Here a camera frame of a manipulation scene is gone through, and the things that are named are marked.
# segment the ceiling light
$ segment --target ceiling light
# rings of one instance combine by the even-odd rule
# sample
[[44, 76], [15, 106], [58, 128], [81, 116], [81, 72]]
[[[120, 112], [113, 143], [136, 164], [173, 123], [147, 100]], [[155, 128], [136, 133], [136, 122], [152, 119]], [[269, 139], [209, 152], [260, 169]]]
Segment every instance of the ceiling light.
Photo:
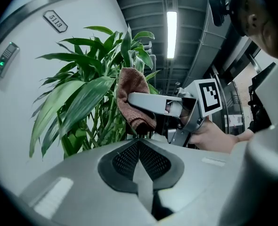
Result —
[[167, 12], [167, 58], [174, 58], [177, 38], [177, 12]]

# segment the ceiling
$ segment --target ceiling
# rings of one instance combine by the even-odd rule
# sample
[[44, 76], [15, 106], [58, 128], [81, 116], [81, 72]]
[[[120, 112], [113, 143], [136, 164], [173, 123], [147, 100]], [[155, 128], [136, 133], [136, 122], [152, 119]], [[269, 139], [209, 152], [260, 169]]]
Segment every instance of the ceiling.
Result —
[[[152, 53], [156, 69], [161, 70], [151, 84], [164, 95], [172, 95], [176, 83], [189, 85], [200, 79], [220, 51], [230, 20], [221, 27], [212, 22], [208, 0], [117, 0], [132, 35], [150, 31], [155, 35]], [[178, 12], [177, 42], [174, 59], [166, 59], [167, 11]], [[142, 39], [144, 44], [150, 40]], [[145, 68], [145, 74], [151, 73]]]

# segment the cloth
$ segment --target cloth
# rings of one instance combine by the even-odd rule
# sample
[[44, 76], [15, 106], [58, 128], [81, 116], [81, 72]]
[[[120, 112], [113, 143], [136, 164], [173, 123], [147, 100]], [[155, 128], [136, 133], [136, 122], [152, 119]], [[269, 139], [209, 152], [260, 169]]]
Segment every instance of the cloth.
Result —
[[132, 92], [147, 93], [149, 88], [144, 75], [135, 68], [122, 68], [117, 89], [117, 104], [121, 114], [132, 128], [141, 135], [154, 131], [156, 120], [153, 113], [134, 108], [128, 103]]

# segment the number plate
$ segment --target number plate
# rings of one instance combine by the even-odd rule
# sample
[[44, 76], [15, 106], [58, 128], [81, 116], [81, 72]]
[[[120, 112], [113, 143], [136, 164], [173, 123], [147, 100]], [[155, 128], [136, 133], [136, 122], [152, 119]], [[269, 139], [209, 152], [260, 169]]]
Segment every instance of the number plate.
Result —
[[43, 17], [57, 32], [65, 32], [68, 28], [54, 10], [46, 11]]

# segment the human hand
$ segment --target human hand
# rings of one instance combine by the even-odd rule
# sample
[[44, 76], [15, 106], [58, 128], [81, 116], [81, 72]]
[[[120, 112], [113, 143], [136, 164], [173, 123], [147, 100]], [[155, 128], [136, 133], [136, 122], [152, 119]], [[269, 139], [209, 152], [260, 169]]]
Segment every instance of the human hand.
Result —
[[234, 135], [227, 135], [221, 129], [206, 119], [201, 127], [195, 131], [189, 140], [201, 150], [230, 153], [233, 146], [238, 142]]

